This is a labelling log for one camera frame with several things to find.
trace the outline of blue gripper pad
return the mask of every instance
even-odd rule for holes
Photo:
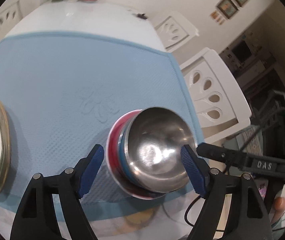
[[[100,145],[80,178],[80,186],[78,190],[78,195],[80,198],[82,198],[90,191],[93,181],[95,180],[95,177],[104,159],[104,155],[104,149]]]
[[[203,198],[207,194],[205,178],[190,157],[190,153],[185,146],[183,146],[180,150],[180,158],[195,192]]]

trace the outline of hand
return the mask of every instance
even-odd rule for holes
[[[273,208],[275,209],[274,217],[271,220],[271,224],[277,222],[285,212],[285,198],[277,197],[274,200]]]

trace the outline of chair backrest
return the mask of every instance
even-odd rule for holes
[[[198,29],[178,11],[161,13],[150,21],[168,52],[199,36]]]
[[[200,126],[216,126],[232,119],[238,123],[206,138],[215,142],[250,125],[250,107],[232,73],[212,49],[205,48],[180,66]]]

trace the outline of blue placemat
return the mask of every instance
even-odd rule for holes
[[[0,206],[14,212],[33,174],[59,174],[96,143],[105,147],[113,123],[129,111],[171,109],[203,141],[172,55],[112,38],[65,32],[5,38],[0,42],[0,100],[12,144]],[[135,199],[117,186],[103,164],[81,202],[89,220],[100,220],[150,208],[189,190],[187,185],[158,200]],[[62,219],[61,210],[56,211]]]

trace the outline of black cable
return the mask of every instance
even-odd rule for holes
[[[277,228],[277,229],[274,229],[274,230],[272,230],[272,231],[275,232],[275,231],[279,231],[279,230],[282,230],[282,229],[285,229],[285,227],[283,227],[283,228]]]
[[[263,120],[260,124],[260,126],[257,128],[257,130],[255,130],[255,132],[248,138],[248,140],[241,146],[241,148],[239,149],[239,152],[242,152],[252,141],[253,138],[255,138],[255,136],[262,130],[262,128],[267,124],[267,122],[270,120],[270,118],[278,113],[281,113],[285,111],[285,107],[280,107],[278,109],[276,109],[275,111],[273,111],[270,115],[268,115],[268,117]],[[223,173],[226,174],[226,172],[229,173],[229,169],[232,166],[234,160],[236,158],[236,154],[232,157],[232,159],[228,162],[228,164],[226,165],[226,168],[224,169]],[[185,222],[190,225],[190,226],[194,226],[192,223],[189,222],[188,220],[188,213],[190,211],[190,209],[192,208],[192,206],[201,198],[201,196],[196,197],[191,203],[190,205],[187,207],[186,211],[185,211],[185,215],[184,215],[184,219]]]
[[[185,212],[185,216],[184,216],[185,222],[186,222],[188,225],[192,226],[192,227],[193,227],[194,225],[188,221],[187,216],[188,216],[189,210],[192,208],[192,206],[193,206],[200,198],[201,198],[200,195],[199,195],[198,197],[196,197],[196,198],[190,203],[190,205],[187,207],[186,212]]]

